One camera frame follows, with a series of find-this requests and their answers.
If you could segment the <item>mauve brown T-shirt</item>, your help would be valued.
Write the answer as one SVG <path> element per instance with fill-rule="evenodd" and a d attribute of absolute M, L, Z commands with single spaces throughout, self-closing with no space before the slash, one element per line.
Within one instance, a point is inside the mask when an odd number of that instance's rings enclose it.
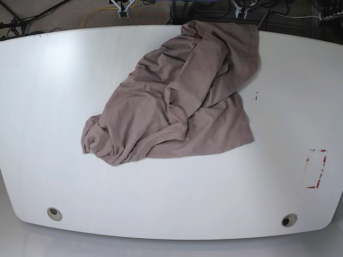
<path fill-rule="evenodd" d="M 190 21 L 145 54 L 103 112 L 86 121 L 83 153 L 117 166 L 252 143 L 238 92 L 258 66 L 256 25 Z"/>

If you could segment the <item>white power strip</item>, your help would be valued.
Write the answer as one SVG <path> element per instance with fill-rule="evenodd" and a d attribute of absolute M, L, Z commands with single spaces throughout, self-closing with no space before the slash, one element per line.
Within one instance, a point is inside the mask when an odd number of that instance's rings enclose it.
<path fill-rule="evenodd" d="M 342 2 L 325 7 L 319 14 L 320 21 L 329 21 L 337 18 L 342 18 Z"/>

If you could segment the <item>red tape rectangle marking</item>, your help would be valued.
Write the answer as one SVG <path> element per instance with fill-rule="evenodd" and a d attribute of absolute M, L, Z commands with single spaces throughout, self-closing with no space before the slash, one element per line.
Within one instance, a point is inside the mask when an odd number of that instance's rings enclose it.
<path fill-rule="evenodd" d="M 310 149 L 304 169 L 304 185 L 308 189 L 318 188 L 327 158 L 326 149 Z"/>

